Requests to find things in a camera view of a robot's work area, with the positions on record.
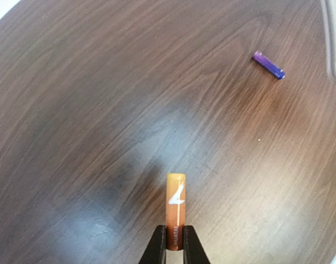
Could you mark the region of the orange AAA battery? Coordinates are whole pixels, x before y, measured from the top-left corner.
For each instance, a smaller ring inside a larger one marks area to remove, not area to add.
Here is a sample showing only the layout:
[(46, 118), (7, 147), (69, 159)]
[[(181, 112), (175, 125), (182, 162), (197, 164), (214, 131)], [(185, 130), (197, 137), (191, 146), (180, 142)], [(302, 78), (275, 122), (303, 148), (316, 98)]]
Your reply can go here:
[(166, 248), (183, 249), (183, 228), (186, 221), (186, 175), (169, 173), (166, 181)]

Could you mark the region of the purple AAA battery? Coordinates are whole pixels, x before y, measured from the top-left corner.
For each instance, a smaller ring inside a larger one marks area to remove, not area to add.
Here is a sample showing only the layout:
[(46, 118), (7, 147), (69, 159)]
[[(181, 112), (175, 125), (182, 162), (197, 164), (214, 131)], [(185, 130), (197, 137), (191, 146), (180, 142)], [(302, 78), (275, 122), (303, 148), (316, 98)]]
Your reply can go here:
[(255, 51), (255, 53), (252, 56), (252, 59), (256, 61), (259, 65), (261, 65), (269, 73), (271, 73), (278, 80), (282, 80), (285, 78), (286, 76), (285, 72), (260, 51)]

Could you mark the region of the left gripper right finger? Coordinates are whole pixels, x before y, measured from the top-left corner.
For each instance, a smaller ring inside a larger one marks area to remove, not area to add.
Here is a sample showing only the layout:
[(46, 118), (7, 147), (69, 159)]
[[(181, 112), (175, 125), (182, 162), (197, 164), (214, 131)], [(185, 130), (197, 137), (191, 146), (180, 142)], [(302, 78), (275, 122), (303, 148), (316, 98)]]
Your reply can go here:
[(183, 229), (183, 263), (210, 264), (207, 254), (192, 225), (186, 225)]

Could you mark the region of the white remote control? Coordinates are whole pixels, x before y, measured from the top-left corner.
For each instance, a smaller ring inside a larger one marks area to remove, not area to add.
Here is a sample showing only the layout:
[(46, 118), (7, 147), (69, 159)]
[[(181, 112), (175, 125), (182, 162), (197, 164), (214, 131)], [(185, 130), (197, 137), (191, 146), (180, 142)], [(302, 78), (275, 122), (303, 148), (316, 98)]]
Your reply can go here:
[(326, 37), (327, 70), (336, 80), (336, 0), (321, 1)]

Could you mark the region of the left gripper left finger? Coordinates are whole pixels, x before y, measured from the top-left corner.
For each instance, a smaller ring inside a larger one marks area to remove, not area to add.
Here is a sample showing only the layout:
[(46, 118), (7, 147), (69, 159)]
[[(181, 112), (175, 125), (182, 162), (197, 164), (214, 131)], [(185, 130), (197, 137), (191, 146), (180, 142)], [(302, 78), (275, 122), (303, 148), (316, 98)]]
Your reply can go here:
[(166, 263), (166, 226), (158, 225), (145, 248), (139, 264)]

